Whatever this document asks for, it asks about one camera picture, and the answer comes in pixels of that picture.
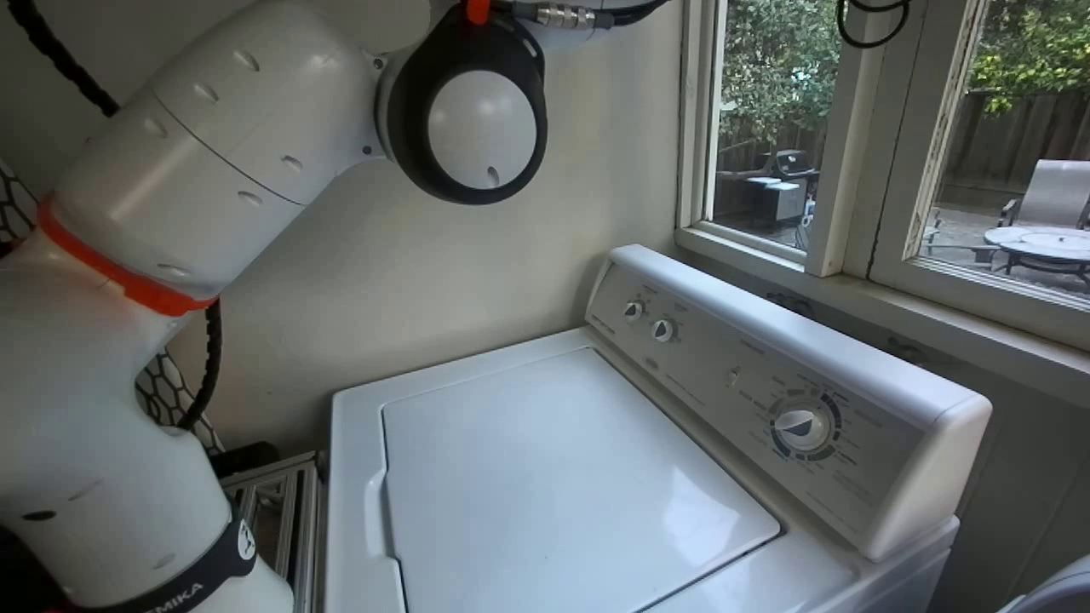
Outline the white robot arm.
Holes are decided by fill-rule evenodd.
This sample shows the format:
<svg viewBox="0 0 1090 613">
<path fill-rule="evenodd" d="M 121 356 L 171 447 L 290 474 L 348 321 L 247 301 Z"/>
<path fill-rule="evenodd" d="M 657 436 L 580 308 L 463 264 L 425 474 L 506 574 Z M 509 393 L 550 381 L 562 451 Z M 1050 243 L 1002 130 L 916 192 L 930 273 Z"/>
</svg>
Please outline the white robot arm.
<svg viewBox="0 0 1090 613">
<path fill-rule="evenodd" d="M 498 205 L 547 148 L 546 50 L 664 0 L 444 0 L 396 56 L 253 0 L 156 72 L 0 264 L 0 520 L 75 613 L 291 613 L 193 433 L 136 375 L 345 171 Z"/>
</svg>

